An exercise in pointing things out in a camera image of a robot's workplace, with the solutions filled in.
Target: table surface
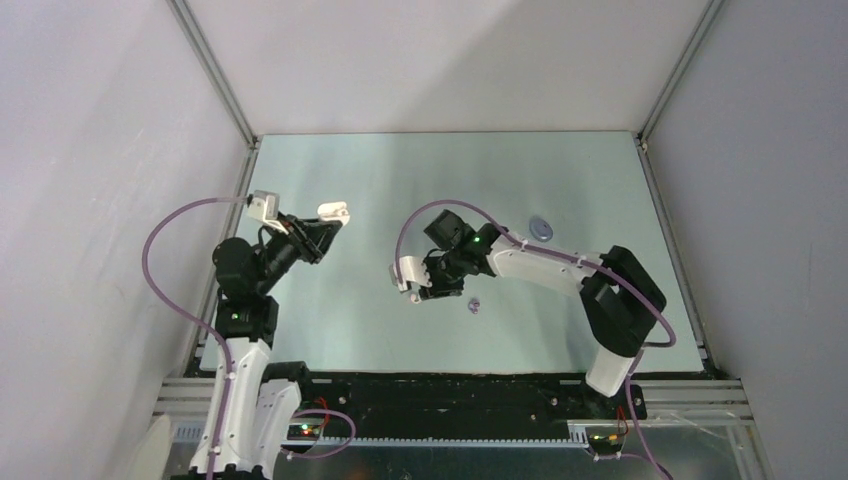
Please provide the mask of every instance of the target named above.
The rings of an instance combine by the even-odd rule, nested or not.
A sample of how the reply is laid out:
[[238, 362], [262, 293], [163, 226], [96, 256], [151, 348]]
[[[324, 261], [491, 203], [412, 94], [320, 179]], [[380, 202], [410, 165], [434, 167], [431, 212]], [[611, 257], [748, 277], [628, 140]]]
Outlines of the table surface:
[[[547, 244], [572, 251], [629, 248], [665, 293], [678, 336], [650, 349], [639, 371], [701, 371], [694, 334], [644, 172], [627, 132], [510, 132], [265, 136], [250, 191], [280, 194], [280, 209], [314, 217], [344, 200], [351, 212], [320, 265], [296, 264], [272, 290], [280, 304], [273, 361], [313, 370], [463, 373], [583, 372], [597, 344], [579, 299], [514, 279], [468, 277], [465, 294], [411, 304], [389, 279], [401, 225], [416, 208], [460, 199], [529, 236], [540, 215]], [[474, 228], [483, 220], [453, 209]], [[402, 254], [433, 245], [413, 224]], [[259, 224], [238, 235], [256, 242]], [[480, 300], [480, 313], [467, 309]], [[655, 327], [650, 340], [667, 338]], [[217, 349], [204, 351], [211, 369]]]

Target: purple cable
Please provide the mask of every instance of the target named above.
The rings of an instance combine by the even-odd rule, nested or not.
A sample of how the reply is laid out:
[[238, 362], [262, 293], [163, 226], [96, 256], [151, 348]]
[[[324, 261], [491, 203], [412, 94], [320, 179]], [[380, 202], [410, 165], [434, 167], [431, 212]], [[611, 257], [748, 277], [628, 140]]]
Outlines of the purple cable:
[[624, 394], [627, 395], [627, 407], [630, 409], [630, 418], [633, 420], [633, 429], [636, 430], [636, 434], [639, 435], [639, 440], [642, 442], [642, 448], [645, 450], [646, 458], [643, 458], [643, 460], [650, 462], [657, 472], [664, 475], [668, 480], [673, 480], [671, 474], [668, 473], [668, 470], [663, 468], [663, 466], [654, 459], [654, 454], [651, 453], [651, 449], [648, 448], [648, 442], [645, 441], [645, 435], [642, 433], [642, 427], [639, 426], [639, 417], [636, 416], [636, 408], [633, 406], [633, 396], [630, 393], [630, 378], [633, 376], [633, 372], [636, 371], [636, 365], [638, 365], [642, 360], [643, 353], [645, 353], [645, 350], [639, 350], [639, 353], [636, 354], [636, 358], [633, 359], [633, 364], [630, 366], [627, 376], [624, 377]]
[[[587, 453], [589, 453], [589, 455], [592, 456], [592, 457], [595, 456], [595, 451], [592, 450], [591, 447], [589, 448], [589, 452], [587, 452]], [[642, 460], [643, 462], [649, 462], [650, 463], [650, 460], [643, 457], [642, 455], [636, 455], [635, 453], [622, 453], [621, 455], [598, 455], [598, 460], [621, 460], [622, 458], [636, 458], [636, 459]], [[663, 475], [665, 475], [669, 479], [672, 478], [671, 473], [669, 473], [669, 471], [666, 470], [665, 467], [663, 467], [662, 465], [659, 465], [659, 464], [657, 466], [660, 468]]]
[[[412, 221], [416, 217], [418, 217], [418, 215], [420, 215], [421, 213], [423, 213], [426, 210], [429, 210], [433, 207], [437, 207], [439, 205], [459, 205], [461, 207], [465, 207], [469, 210], [472, 210], [472, 211], [480, 214], [489, 223], [491, 223], [495, 227], [495, 229], [497, 229], [497, 231], [501, 235], [503, 235], [504, 238], [506, 238], [507, 240], [512, 242], [513, 245], [522, 245], [522, 242], [519, 242], [515, 237], [510, 235], [510, 233], [506, 230], [506, 228], [504, 228], [494, 218], [492, 218], [491, 215], [489, 215], [485, 211], [481, 210], [479, 207], [476, 207], [476, 206], [474, 206], [474, 205], [472, 205], [468, 202], [463, 202], [462, 200], [436, 200], [436, 201], [430, 202], [430, 203], [422, 206], [418, 210], [414, 211], [412, 213], [412, 215], [410, 215], [409, 218], [406, 220], [406, 223], [403, 224], [403, 227], [401, 227], [401, 229], [400, 229], [400, 235], [398, 236], [397, 245], [395, 246], [395, 270], [397, 271], [398, 284], [401, 284], [401, 282], [403, 282], [403, 278], [401, 277], [401, 271], [400, 271], [400, 247], [403, 244], [403, 237], [406, 236], [406, 232], [407, 232], [407, 230], [409, 230], [409, 227], [412, 225]], [[606, 275], [607, 277], [609, 277], [613, 281], [615, 281], [617, 284], [622, 286], [625, 290], [630, 292], [634, 297], [636, 297], [637, 300], [639, 300], [639, 302], [642, 305], [645, 306], [645, 308], [648, 309], [649, 312], [651, 312], [651, 314], [657, 319], [657, 321], [662, 325], [663, 329], [665, 329], [666, 333], [668, 334], [668, 341], [665, 341], [665, 342], [645, 342], [643, 344], [643, 348], [644, 347], [669, 348], [669, 347], [674, 346], [677, 343], [677, 335], [674, 333], [674, 330], [671, 328], [671, 324], [668, 322], [668, 320], [666, 320], [665, 317], [663, 317], [662, 313], [659, 310], [657, 310], [657, 308], [645, 297], [645, 295], [642, 294], [642, 292], [640, 292], [630, 282], [628, 282], [627, 280], [622, 278], [621, 275], [613, 272], [612, 270], [610, 270], [610, 269], [608, 269], [604, 266], [598, 265], [594, 262], [590, 262], [590, 261], [587, 261], [587, 260], [581, 260], [580, 257], [577, 257], [575, 255], [569, 255], [567, 253], [558, 252], [556, 250], [551, 250], [549, 248], [538, 247], [536, 245], [524, 245], [523, 248], [525, 250], [528, 250], [528, 251], [531, 251], [531, 252], [541, 253], [543, 255], [549, 255], [551, 257], [559, 258], [559, 259], [565, 260], [566, 262], [571, 263], [571, 264], [577, 264], [579, 262], [580, 265], [585, 265], [585, 266], [591, 268], [592, 270], [595, 270], [597, 272], [600, 272], [603, 275]], [[657, 470], [657, 472], [660, 472], [660, 474], [665, 476], [668, 480], [672, 480], [671, 474], [669, 474], [668, 471], [665, 468], [663, 468], [662, 465], [657, 463], [657, 461], [654, 459], [653, 454], [651, 453], [650, 448], [648, 448], [648, 444], [645, 442], [645, 437], [642, 434], [641, 427], [639, 426], [639, 419], [638, 419], [638, 417], [636, 417], [636, 410], [633, 407], [633, 399], [631, 398], [631, 394], [630, 394], [630, 377], [633, 375], [633, 372], [636, 370], [636, 365], [638, 365], [639, 361], [642, 359], [643, 353], [644, 353], [644, 350], [639, 350], [639, 353], [637, 354], [636, 358], [633, 360], [633, 364], [630, 366], [630, 371], [628, 372], [627, 376], [624, 379], [624, 391], [627, 394], [627, 405], [630, 408], [630, 418], [633, 420], [633, 427], [635, 428], [636, 433], [639, 435], [639, 439], [642, 441], [642, 447], [645, 449], [645, 454], [646, 454], [647, 458], [641, 457], [639, 455], [635, 455], [635, 454], [632, 454], [632, 453], [624, 454], [622, 456], [627, 455], [628, 458], [630, 458], [632, 456], [632, 457], [641, 458], [642, 460], [648, 461], [648, 462], [651, 463], [651, 465], [654, 466], [654, 468]]]
[[[522, 242], [519, 242], [515, 237], [510, 235], [510, 233], [506, 230], [506, 228], [501, 226], [501, 224], [499, 224], [494, 218], [492, 218], [491, 215], [484, 212], [480, 208], [478, 208], [478, 207], [476, 207], [476, 206], [474, 206], [474, 205], [472, 205], [468, 202], [463, 202], [462, 200], [436, 200], [436, 201], [430, 202], [430, 203], [424, 205], [423, 207], [419, 208], [418, 210], [414, 211], [412, 213], [412, 215], [410, 215], [409, 218], [406, 220], [406, 223], [403, 224], [403, 227], [401, 227], [401, 229], [400, 229], [400, 235], [398, 235], [397, 245], [395, 245], [395, 270], [397, 271], [398, 284], [399, 285], [402, 284], [402, 282], [403, 282], [403, 278], [401, 277], [401, 271], [400, 271], [400, 247], [403, 244], [403, 238], [406, 236], [407, 230], [409, 230], [409, 227], [412, 225], [412, 221], [415, 220], [415, 218], [418, 217], [418, 215], [420, 215], [421, 213], [423, 213], [426, 210], [429, 210], [433, 207], [437, 207], [439, 205], [459, 205], [461, 207], [465, 207], [465, 208], [468, 208], [470, 210], [473, 210], [474, 212], [477, 212], [481, 216], [483, 216], [483, 218], [485, 218], [489, 223], [491, 223], [495, 227], [495, 229], [497, 229], [497, 231], [500, 232], [500, 234], [504, 236], [504, 238], [506, 238], [507, 240], [512, 242], [513, 245], [521, 245], [522, 244]], [[536, 245], [525, 245], [524, 249], [531, 251], [531, 252], [537, 252], [537, 253], [541, 253], [543, 255], [549, 255], [551, 257], [559, 258], [559, 259], [565, 260], [566, 262], [571, 263], [571, 264], [576, 264], [579, 261], [580, 265], [585, 265], [585, 266], [591, 268], [592, 270], [601, 272], [602, 274], [613, 279], [613, 281], [615, 281], [617, 284], [624, 287], [624, 289], [626, 289], [634, 297], [636, 297], [636, 299], [639, 300], [639, 302], [642, 303], [642, 305], [644, 305], [645, 308], [647, 308], [648, 311], [651, 312], [651, 314], [654, 317], [656, 317], [657, 321], [660, 322], [660, 324], [663, 326], [666, 333], [668, 334], [668, 341], [666, 341], [666, 342], [645, 342], [644, 345], [647, 346], [647, 347], [667, 348], [667, 347], [674, 346], [674, 344], [677, 343], [677, 335], [675, 335], [674, 330], [671, 328], [671, 324], [668, 323], [668, 320], [666, 320], [665, 317], [663, 317], [662, 313], [660, 313], [660, 311], [657, 310], [657, 308], [645, 297], [645, 295], [642, 294], [642, 292], [637, 290], [636, 287], [634, 287], [633, 285], [630, 284], [630, 282], [628, 282], [627, 280], [622, 278], [621, 275], [613, 272], [612, 270], [610, 270], [606, 267], [598, 265], [596, 263], [593, 263], [593, 262], [590, 262], [590, 261], [587, 261], [587, 260], [581, 261], [580, 257], [574, 256], [574, 255], [569, 255], [569, 254], [563, 253], [563, 252], [558, 252], [556, 250], [551, 250], [549, 248], [538, 247]]]
[[[165, 305], [171, 307], [172, 310], [179, 313], [187, 320], [190, 320], [192, 323], [196, 324], [203, 330], [206, 330], [209, 335], [212, 335], [212, 337], [215, 338], [215, 341], [218, 342], [218, 345], [224, 352], [224, 388], [221, 394], [221, 403], [218, 404], [218, 417], [215, 419], [215, 428], [213, 429], [212, 434], [212, 448], [221, 444], [221, 427], [223, 425], [224, 414], [227, 411], [227, 401], [229, 400], [230, 396], [230, 373], [233, 372], [232, 354], [230, 353], [230, 349], [227, 346], [226, 340], [224, 340], [224, 337], [222, 337], [217, 330], [215, 330], [214, 328], [212, 328], [212, 326], [206, 324], [203, 320], [195, 317], [187, 310], [174, 303], [173, 300], [168, 298], [168, 296], [165, 295], [165, 292], [163, 292], [162, 289], [160, 289], [159, 286], [156, 285], [156, 282], [153, 281], [153, 277], [150, 275], [150, 265], [148, 257], [150, 255], [150, 246], [153, 245], [153, 239], [156, 238], [156, 235], [158, 235], [159, 232], [162, 231], [163, 228], [165, 228], [165, 225], [170, 223], [171, 220], [180, 216], [182, 213], [191, 210], [194, 207], [199, 207], [201, 205], [207, 205], [210, 203], [241, 203], [244, 201], [246, 201], [246, 199], [243, 197], [205, 198], [203, 200], [191, 202], [188, 205], [178, 208], [172, 214], [165, 217], [164, 220], [159, 222], [159, 225], [156, 225], [156, 228], [154, 228], [153, 231], [150, 232], [150, 235], [147, 237], [147, 241], [144, 242], [144, 249], [141, 253], [141, 269], [144, 272], [144, 279], [147, 280], [147, 284], [150, 285], [150, 288], [153, 290], [153, 293], [155, 293], [160, 300], [165, 302]], [[206, 480], [212, 480], [215, 476], [215, 454], [212, 452], [212, 448], [209, 449], [209, 462], [206, 465]]]
[[342, 450], [344, 450], [345, 448], [347, 448], [348, 445], [350, 445], [350, 442], [352, 442], [353, 439], [356, 438], [356, 424], [353, 423], [353, 420], [350, 417], [348, 417], [347, 415], [345, 415], [342, 412], [338, 412], [336, 410], [326, 410], [326, 409], [323, 409], [323, 408], [311, 408], [309, 410], [301, 410], [300, 412], [296, 412], [294, 415], [292, 415], [292, 418], [303, 417], [303, 416], [306, 416], [306, 415], [332, 415], [334, 417], [341, 418], [342, 420], [347, 422], [348, 425], [350, 425], [350, 436], [348, 436], [347, 440], [345, 440], [345, 442], [342, 443], [341, 445], [339, 445], [337, 448], [330, 450], [327, 453], [320, 453], [318, 455], [307, 455], [305, 453], [296, 453], [296, 452], [292, 452], [290, 450], [286, 450], [285, 448], [280, 447], [280, 451], [285, 453], [286, 455], [290, 455], [290, 456], [295, 457], [295, 458], [305, 458], [307, 460], [318, 460], [319, 458], [327, 458], [327, 457], [335, 455], [335, 454], [341, 452]]

